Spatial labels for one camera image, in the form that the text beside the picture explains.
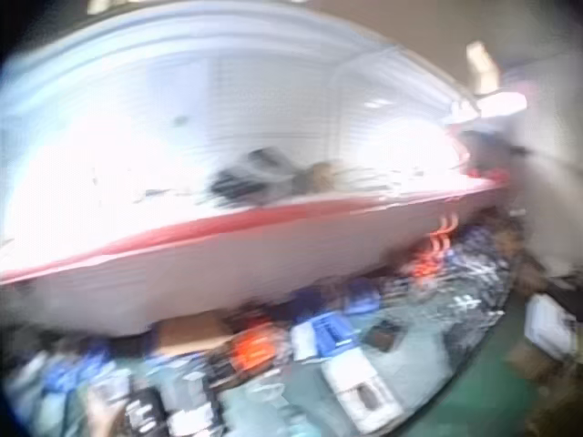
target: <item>green floor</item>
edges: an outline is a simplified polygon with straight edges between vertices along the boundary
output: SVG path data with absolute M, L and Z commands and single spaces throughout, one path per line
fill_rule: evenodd
M 406 437 L 505 437 L 517 435 L 537 388 L 504 361 L 523 335 L 524 302 L 509 302 L 506 316 L 486 339 L 463 374 L 418 420 Z

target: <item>fluorescent light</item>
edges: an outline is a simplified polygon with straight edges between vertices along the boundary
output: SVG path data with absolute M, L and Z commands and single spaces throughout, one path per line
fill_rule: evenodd
M 387 100 L 386 98 L 376 98 L 375 100 L 366 102 L 364 105 L 370 109 L 378 109 L 379 107 L 386 107 L 392 104 L 393 102 L 391 100 Z
M 520 93 L 500 92 L 477 101 L 482 118 L 504 117 L 525 110 L 528 107 L 527 98 Z

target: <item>shelf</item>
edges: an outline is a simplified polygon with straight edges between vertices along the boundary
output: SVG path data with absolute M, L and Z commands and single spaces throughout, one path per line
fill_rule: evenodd
M 291 223 L 298 220 L 315 220 L 333 216 L 362 214 L 388 208 L 403 208 L 418 203 L 436 202 L 449 198 L 473 196 L 486 191 L 504 188 L 500 184 L 485 180 L 460 177 L 458 188 L 440 187 L 418 189 L 414 194 L 388 196 L 386 193 L 367 193 L 361 195 L 314 195 L 287 200 L 266 208 L 251 209 L 214 209 L 205 210 L 206 217 L 200 217 L 200 210 L 193 210 L 192 219 L 184 219 L 166 225 L 148 227 L 148 223 L 138 223 L 134 215 L 126 218 L 123 229 L 106 232 L 101 236 L 101 244 L 89 249 L 75 249 L 78 239 L 60 236 L 52 241 L 56 244 L 19 247 L 17 239 L 0 249 L 3 265 L 0 284 L 9 284 L 25 279 L 33 279 L 59 271 L 96 266 L 112 259 L 120 259 L 155 250 L 175 248 L 195 244 L 202 239 L 230 234 L 245 229 Z M 131 229 L 146 230 L 131 233 Z M 127 235 L 116 238 L 120 233 Z M 69 252 L 63 255 L 59 249 L 66 247 Z

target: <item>wall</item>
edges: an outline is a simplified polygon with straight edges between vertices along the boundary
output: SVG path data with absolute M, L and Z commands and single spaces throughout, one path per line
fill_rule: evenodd
M 477 0 L 321 0 L 319 8 L 392 38 L 466 84 L 465 47 L 479 37 Z

